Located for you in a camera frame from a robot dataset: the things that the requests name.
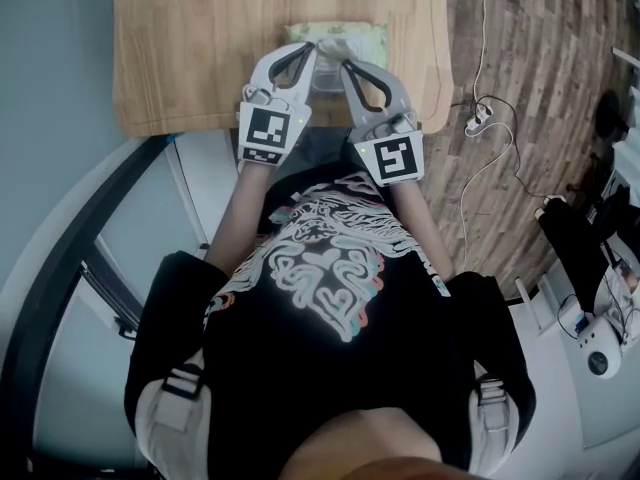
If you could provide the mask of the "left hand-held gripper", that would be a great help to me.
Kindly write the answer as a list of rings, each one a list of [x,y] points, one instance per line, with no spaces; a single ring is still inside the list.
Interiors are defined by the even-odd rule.
[[[238,161],[279,167],[312,114],[306,105],[317,60],[313,42],[291,43],[262,57],[243,89],[238,121]],[[286,73],[288,80],[277,84]],[[278,91],[280,97],[268,91]]]

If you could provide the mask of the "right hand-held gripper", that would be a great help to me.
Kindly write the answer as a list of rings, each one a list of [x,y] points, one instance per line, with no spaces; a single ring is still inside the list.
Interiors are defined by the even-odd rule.
[[[424,176],[423,139],[411,101],[402,81],[375,64],[345,60],[340,79],[349,112],[356,127],[351,140],[355,155],[379,187],[418,181]],[[368,81],[385,96],[382,107],[369,104],[360,79]],[[371,115],[392,117],[373,126]]]

